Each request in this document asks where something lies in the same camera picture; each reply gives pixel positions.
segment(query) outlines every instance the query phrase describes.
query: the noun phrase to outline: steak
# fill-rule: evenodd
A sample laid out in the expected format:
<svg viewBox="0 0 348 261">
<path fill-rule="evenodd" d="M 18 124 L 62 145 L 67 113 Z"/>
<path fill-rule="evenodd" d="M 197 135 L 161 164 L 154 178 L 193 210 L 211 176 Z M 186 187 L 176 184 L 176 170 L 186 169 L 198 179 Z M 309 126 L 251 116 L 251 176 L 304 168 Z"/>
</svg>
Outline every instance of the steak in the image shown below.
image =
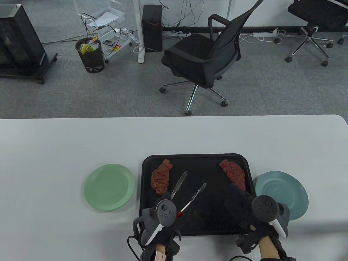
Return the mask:
<svg viewBox="0 0 348 261">
<path fill-rule="evenodd" d="M 156 193 L 162 195 L 167 192 L 169 186 L 169 171 L 173 165 L 169 160 L 165 159 L 151 175 L 151 187 L 156 190 Z"/>
<path fill-rule="evenodd" d="M 246 191 L 245 173 L 237 163 L 225 159 L 219 165 L 233 183 L 240 187 L 242 191 Z"/>
</svg>

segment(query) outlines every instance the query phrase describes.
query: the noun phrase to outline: chair seat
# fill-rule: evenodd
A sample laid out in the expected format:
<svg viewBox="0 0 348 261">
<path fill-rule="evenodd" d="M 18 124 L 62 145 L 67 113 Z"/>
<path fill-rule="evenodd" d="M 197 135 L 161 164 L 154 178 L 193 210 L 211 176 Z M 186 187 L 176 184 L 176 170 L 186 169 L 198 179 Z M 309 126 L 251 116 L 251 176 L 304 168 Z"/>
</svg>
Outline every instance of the chair seat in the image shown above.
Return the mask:
<svg viewBox="0 0 348 261">
<path fill-rule="evenodd" d="M 201 34 L 195 33 L 177 42 L 174 46 L 197 58 L 206 59 L 214 46 L 214 41 Z M 179 68 L 171 68 L 169 57 L 167 57 L 166 55 L 162 57 L 161 61 L 164 66 L 172 69 L 172 73 L 175 76 L 184 77 L 185 79 L 196 84 L 203 82 L 202 77 L 204 73 L 200 66 L 195 66 L 195 64 L 191 62 L 180 62 L 176 60 L 176 63 L 180 63 Z"/>
<path fill-rule="evenodd" d="M 348 9 L 327 0 L 300 0 L 291 4 L 288 11 L 326 29 L 344 27 L 348 21 Z"/>
</svg>

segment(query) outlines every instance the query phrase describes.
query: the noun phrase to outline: black tray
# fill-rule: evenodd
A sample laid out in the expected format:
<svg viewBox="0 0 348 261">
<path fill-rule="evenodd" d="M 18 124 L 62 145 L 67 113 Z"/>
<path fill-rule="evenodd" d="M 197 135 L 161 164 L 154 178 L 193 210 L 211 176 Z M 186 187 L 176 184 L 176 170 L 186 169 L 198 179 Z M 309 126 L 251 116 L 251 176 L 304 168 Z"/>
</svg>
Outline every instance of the black tray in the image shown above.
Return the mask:
<svg viewBox="0 0 348 261">
<path fill-rule="evenodd" d="M 245 172 L 246 191 L 255 197 L 255 189 L 246 159 L 239 154 L 198 154 L 198 155 L 152 155 L 143 162 L 141 175 L 140 215 L 144 208 L 153 207 L 160 198 L 151 187 L 151 173 L 164 159 L 173 164 L 169 174 L 168 191 L 171 193 L 180 176 L 188 171 L 187 177 L 175 194 L 173 202 L 179 212 L 207 182 L 204 192 L 199 195 L 177 219 L 183 236 L 241 234 L 236 220 L 225 209 L 221 192 L 231 183 L 219 163 L 224 159 L 234 161 Z"/>
</svg>

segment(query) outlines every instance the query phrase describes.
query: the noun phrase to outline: blue plate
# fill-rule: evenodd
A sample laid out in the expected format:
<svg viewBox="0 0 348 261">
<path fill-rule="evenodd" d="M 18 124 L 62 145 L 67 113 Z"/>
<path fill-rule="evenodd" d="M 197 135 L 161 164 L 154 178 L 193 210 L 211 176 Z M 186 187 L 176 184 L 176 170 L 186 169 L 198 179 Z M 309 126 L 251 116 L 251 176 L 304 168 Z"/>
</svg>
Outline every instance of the blue plate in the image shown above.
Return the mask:
<svg viewBox="0 0 348 261">
<path fill-rule="evenodd" d="M 270 171 L 257 177 L 256 195 L 268 195 L 290 209 L 290 220 L 302 217 L 308 209 L 308 195 L 302 184 L 293 176 Z"/>
</svg>

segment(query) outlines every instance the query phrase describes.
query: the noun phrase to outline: metal tongs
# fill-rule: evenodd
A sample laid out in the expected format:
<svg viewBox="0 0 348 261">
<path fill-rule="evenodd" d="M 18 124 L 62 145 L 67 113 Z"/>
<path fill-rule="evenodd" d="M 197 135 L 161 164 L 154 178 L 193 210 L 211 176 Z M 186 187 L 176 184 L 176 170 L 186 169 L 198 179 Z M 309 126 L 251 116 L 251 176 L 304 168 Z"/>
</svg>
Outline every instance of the metal tongs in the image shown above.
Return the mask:
<svg viewBox="0 0 348 261">
<path fill-rule="evenodd" d="M 179 180 L 178 180 L 178 182 L 177 182 L 177 184 L 176 184 L 176 186 L 175 186 L 175 188 L 174 188 L 174 190 L 173 190 L 173 192 L 172 192 L 172 194 L 171 194 L 171 199 L 174 198 L 175 193 L 177 193 L 177 191 L 179 190 L 179 188 L 180 188 L 182 182 L 184 182 L 184 180 L 185 180 L 185 178 L 186 178 L 186 176 L 187 176 L 187 172 L 188 172 L 188 171 L 185 171 L 185 172 L 181 175 L 181 177 L 179 178 Z M 207 186 L 207 183 L 204 183 L 204 184 L 201 186 L 201 188 L 193 195 L 193 197 L 192 197 L 192 199 L 190 200 L 190 202 L 188 202 L 188 203 L 186 204 L 186 206 L 184 206 L 184 208 L 178 213 L 178 215 L 177 215 L 176 217 L 181 217 L 181 216 L 182 216 L 183 212 L 189 207 L 189 205 L 192 203 L 192 201 L 194 201 L 194 199 L 197 198 L 197 196 L 203 192 L 203 190 L 205 189 L 206 186 Z"/>
</svg>

